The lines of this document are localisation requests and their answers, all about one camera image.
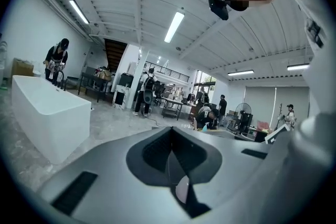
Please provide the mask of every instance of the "computer monitor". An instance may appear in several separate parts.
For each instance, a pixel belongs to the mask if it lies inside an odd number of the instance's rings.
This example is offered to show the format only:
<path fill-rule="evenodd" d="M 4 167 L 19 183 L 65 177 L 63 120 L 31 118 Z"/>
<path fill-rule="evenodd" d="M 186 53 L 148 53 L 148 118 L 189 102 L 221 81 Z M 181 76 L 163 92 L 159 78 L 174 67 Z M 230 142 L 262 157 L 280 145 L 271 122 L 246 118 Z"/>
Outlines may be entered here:
<path fill-rule="evenodd" d="M 276 131 L 265 137 L 266 144 L 273 144 L 279 133 L 290 131 L 290 127 L 287 124 L 284 124 L 279 127 Z"/>

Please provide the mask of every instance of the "white pillar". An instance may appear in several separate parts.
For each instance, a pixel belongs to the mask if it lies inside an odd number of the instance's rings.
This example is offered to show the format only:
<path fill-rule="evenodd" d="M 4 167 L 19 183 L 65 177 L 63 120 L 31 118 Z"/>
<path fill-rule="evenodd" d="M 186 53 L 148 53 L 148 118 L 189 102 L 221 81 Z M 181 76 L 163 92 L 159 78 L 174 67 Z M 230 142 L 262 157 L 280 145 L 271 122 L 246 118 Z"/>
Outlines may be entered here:
<path fill-rule="evenodd" d="M 144 65 L 146 63 L 146 60 L 147 60 L 147 56 L 149 54 L 149 49 L 142 48 L 141 52 L 142 52 L 142 56 L 140 58 L 138 67 L 136 68 L 134 78 L 133 78 L 133 82 L 132 82 L 132 86 L 131 86 L 130 95 L 128 96 L 128 101 L 127 101 L 127 104 L 126 104 L 126 108 L 128 108 L 128 109 L 132 108 L 134 95 L 135 95 L 135 92 L 137 90 L 139 80 L 140 80 L 141 75 L 142 75 L 142 70 L 143 70 L 143 67 L 144 67 Z"/>

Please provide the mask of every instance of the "roller blind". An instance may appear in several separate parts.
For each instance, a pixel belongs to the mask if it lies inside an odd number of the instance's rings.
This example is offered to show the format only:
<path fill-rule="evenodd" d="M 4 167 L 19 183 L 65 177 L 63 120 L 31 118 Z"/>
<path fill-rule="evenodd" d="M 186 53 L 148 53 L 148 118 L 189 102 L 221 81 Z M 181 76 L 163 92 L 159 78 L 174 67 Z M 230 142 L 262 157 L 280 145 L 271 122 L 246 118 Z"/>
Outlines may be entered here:
<path fill-rule="evenodd" d="M 297 123 L 308 117 L 309 108 L 309 88 L 308 87 L 277 87 L 277 96 L 275 102 L 274 116 L 271 128 L 274 129 L 278 122 L 280 104 L 282 103 L 282 114 L 287 116 L 287 105 L 294 106 L 294 114 Z"/>
<path fill-rule="evenodd" d="M 251 125 L 257 126 L 257 121 L 270 124 L 274 107 L 275 87 L 246 87 L 245 103 L 252 110 Z"/>

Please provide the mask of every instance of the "ceiling light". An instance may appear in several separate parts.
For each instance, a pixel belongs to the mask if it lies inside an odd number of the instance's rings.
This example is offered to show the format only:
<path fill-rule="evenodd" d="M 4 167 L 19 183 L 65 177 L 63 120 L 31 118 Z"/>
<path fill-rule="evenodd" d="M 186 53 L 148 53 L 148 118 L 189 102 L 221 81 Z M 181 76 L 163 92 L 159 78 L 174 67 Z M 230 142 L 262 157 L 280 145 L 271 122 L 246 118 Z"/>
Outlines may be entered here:
<path fill-rule="evenodd" d="M 170 24 L 170 27 L 168 29 L 166 38 L 164 39 L 165 42 L 170 43 L 170 41 L 172 40 L 178 26 L 182 22 L 183 18 L 184 18 L 184 14 L 182 14 L 180 12 L 176 12 L 176 14 L 174 16 L 174 19 L 173 19 L 173 21 Z"/>
<path fill-rule="evenodd" d="M 287 70 L 288 71 L 301 70 L 301 69 L 307 69 L 308 67 L 309 67 L 309 64 L 308 63 L 304 63 L 303 65 L 288 66 Z"/>
<path fill-rule="evenodd" d="M 89 21 L 86 19 L 85 15 L 83 14 L 83 12 L 78 7 L 76 1 L 75 0 L 70 0 L 69 2 L 72 5 L 72 7 L 74 8 L 74 10 L 78 13 L 79 17 L 83 20 L 83 22 L 86 23 L 86 24 L 89 24 Z"/>
<path fill-rule="evenodd" d="M 233 72 L 233 73 L 228 73 L 228 76 L 238 76 L 238 75 L 246 75 L 246 74 L 253 74 L 253 70 L 246 70 L 246 71 L 240 71 L 240 72 Z"/>

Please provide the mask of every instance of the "black shirt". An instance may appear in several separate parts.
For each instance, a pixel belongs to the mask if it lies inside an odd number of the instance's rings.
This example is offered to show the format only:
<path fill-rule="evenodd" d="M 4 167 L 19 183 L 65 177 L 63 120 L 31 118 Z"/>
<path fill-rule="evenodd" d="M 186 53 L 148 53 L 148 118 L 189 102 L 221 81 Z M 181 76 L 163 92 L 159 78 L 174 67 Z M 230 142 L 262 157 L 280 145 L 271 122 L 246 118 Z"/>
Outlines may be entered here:
<path fill-rule="evenodd" d="M 55 60 L 55 62 L 63 62 L 66 63 L 68 60 L 68 52 L 66 51 L 64 57 L 63 57 L 63 51 L 59 54 L 58 53 L 58 46 L 56 48 L 55 53 L 54 52 L 54 47 L 52 46 L 50 48 L 50 50 L 48 51 L 47 57 L 46 57 L 46 61 L 50 62 L 51 58 L 53 58 L 53 60 Z"/>
<path fill-rule="evenodd" d="M 205 112 L 198 114 L 198 116 L 196 117 L 197 128 L 203 128 L 204 125 L 208 122 L 208 129 L 215 129 L 215 127 L 217 126 L 217 119 L 210 119 L 209 114 L 210 112 L 208 112 L 207 116 L 205 116 Z"/>
<path fill-rule="evenodd" d="M 225 101 L 225 99 L 220 100 L 219 105 L 220 105 L 221 109 L 219 110 L 219 112 L 220 112 L 221 115 L 225 115 L 226 104 L 227 104 L 227 102 Z"/>

